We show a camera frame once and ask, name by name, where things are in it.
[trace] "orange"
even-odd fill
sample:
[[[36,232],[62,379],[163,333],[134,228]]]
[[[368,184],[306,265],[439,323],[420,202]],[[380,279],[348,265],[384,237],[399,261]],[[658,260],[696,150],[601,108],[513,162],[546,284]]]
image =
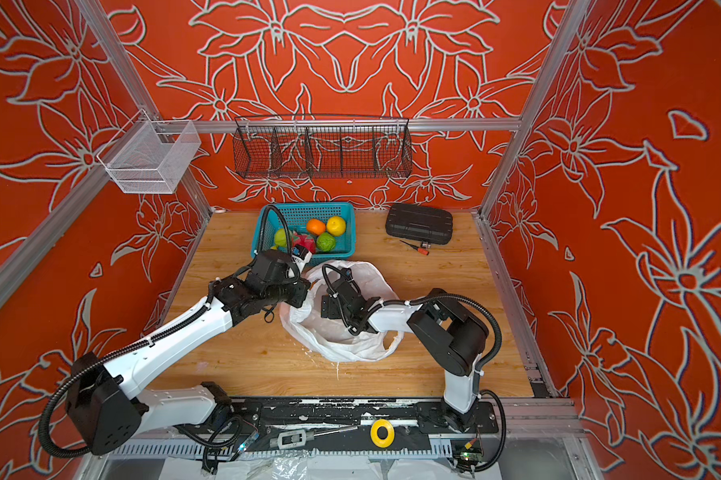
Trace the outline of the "orange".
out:
[[[326,224],[318,220],[317,218],[313,218],[308,222],[308,232],[311,234],[318,236],[326,231]]]

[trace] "yellow tape roll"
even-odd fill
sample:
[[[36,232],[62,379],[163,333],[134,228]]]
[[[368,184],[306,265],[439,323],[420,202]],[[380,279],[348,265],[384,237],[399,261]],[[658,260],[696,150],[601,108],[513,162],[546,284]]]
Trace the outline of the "yellow tape roll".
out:
[[[379,435],[377,435],[379,429],[383,427],[387,430],[387,438],[385,438],[384,440],[382,438],[379,438]],[[375,446],[379,448],[387,448],[392,445],[394,438],[395,430],[393,429],[393,424],[388,422],[384,418],[376,420],[374,422],[374,425],[371,426],[371,441],[374,442]]]

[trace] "floral pattern wall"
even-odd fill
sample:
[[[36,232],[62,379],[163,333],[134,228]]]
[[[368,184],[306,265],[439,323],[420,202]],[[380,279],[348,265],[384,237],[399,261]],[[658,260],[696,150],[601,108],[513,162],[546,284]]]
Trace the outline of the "floral pattern wall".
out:
[[[721,478],[721,0],[593,2],[493,232],[607,478]]]
[[[0,0],[0,265],[135,113],[72,0]],[[74,475],[40,448],[41,410],[75,359],[157,324],[202,218],[182,186],[139,196],[107,184],[4,305],[1,480]],[[63,413],[53,437],[79,444]]]
[[[48,397],[80,356],[109,353],[152,331],[202,222],[181,186],[174,195],[126,195],[111,182],[4,305],[1,480],[75,474],[74,461],[50,458],[38,442]],[[82,444],[61,406],[52,437],[68,448]]]
[[[0,265],[135,112],[72,0],[0,0]]]
[[[102,0],[164,118],[342,113],[520,115],[564,0]],[[243,179],[229,134],[207,135],[192,171],[210,203],[481,203],[509,132],[417,134],[405,180]]]

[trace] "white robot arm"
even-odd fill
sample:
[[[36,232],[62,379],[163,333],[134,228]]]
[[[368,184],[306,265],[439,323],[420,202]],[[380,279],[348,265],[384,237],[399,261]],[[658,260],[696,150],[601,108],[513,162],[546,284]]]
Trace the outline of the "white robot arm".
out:
[[[99,359],[93,353],[78,359],[70,378],[49,399],[39,423],[41,446],[52,456],[71,458],[92,452],[103,455],[136,433],[183,424],[199,425],[219,412],[224,392],[212,382],[193,389],[155,392],[146,386],[161,372],[206,340],[278,302],[301,306],[310,284],[300,277],[310,253],[295,247],[292,255],[279,250],[260,252],[236,274],[217,279],[209,294],[191,309],[130,346]],[[250,270],[245,280],[238,276]],[[366,300],[352,281],[350,269],[333,269],[339,280],[327,280],[330,295],[321,314],[340,318],[353,334],[388,330],[413,332],[446,370],[444,419],[464,431],[476,409],[481,369],[501,345],[499,326],[482,306],[464,297],[432,290],[417,300]],[[494,330],[494,347],[484,357],[489,330],[462,303],[479,310]],[[441,327],[451,319],[447,329]],[[86,447],[58,447],[48,422],[67,393],[66,410]]]

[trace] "wooden table surface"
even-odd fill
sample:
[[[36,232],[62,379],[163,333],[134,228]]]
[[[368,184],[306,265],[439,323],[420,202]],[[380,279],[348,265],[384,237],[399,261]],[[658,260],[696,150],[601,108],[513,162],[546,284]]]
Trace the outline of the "wooden table surface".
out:
[[[374,264],[401,299],[423,296],[439,287],[483,304],[499,321],[503,344],[497,357],[484,367],[481,387],[500,396],[533,396],[472,215],[453,216],[451,242],[433,245],[431,254],[423,256],[387,235],[385,212],[357,211],[352,260]],[[212,216],[168,320],[205,296],[210,280],[232,274],[250,262],[257,217],[257,213]],[[492,342],[493,336],[489,336],[487,350]],[[443,369],[413,333],[407,333],[384,360],[337,364],[302,346],[278,317],[265,323],[263,314],[249,317],[196,348],[165,370],[151,388],[184,389],[203,381],[217,382],[230,396],[438,397],[444,387]]]

